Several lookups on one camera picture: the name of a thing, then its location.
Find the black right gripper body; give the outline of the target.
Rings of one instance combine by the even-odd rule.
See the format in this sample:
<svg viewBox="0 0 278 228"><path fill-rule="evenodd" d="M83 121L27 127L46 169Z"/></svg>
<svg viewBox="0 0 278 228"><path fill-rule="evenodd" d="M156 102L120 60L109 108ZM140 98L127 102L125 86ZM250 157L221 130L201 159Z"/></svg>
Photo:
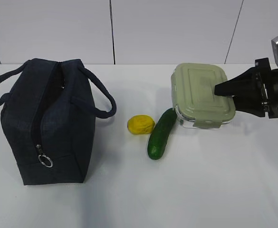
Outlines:
<svg viewBox="0 0 278 228"><path fill-rule="evenodd" d="M274 101L273 71L269 59L261 58L255 60L256 81L261 93L261 106L269 119L278 118L278 105Z"/></svg>

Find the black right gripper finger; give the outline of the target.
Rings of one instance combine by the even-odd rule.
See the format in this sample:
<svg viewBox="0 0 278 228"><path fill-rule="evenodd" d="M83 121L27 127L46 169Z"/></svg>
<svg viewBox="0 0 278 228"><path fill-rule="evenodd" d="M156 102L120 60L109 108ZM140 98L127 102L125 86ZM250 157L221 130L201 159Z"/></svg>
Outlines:
<svg viewBox="0 0 278 228"><path fill-rule="evenodd" d="M214 94L224 97L261 97L260 72L259 68L251 67L239 76L217 84L214 88Z"/></svg>
<svg viewBox="0 0 278 228"><path fill-rule="evenodd" d="M264 107L259 100L252 99L251 97L234 96L233 102L236 111L252 114L257 117L265 117Z"/></svg>

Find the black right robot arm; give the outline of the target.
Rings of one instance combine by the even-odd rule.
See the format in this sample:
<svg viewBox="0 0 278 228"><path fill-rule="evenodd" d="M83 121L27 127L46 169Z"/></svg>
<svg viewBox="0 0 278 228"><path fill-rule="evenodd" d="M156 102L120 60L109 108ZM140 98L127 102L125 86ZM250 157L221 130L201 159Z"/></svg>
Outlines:
<svg viewBox="0 0 278 228"><path fill-rule="evenodd" d="M257 59L254 67L217 84L214 94L231 97L237 111L278 118L278 69L271 69L268 58Z"/></svg>

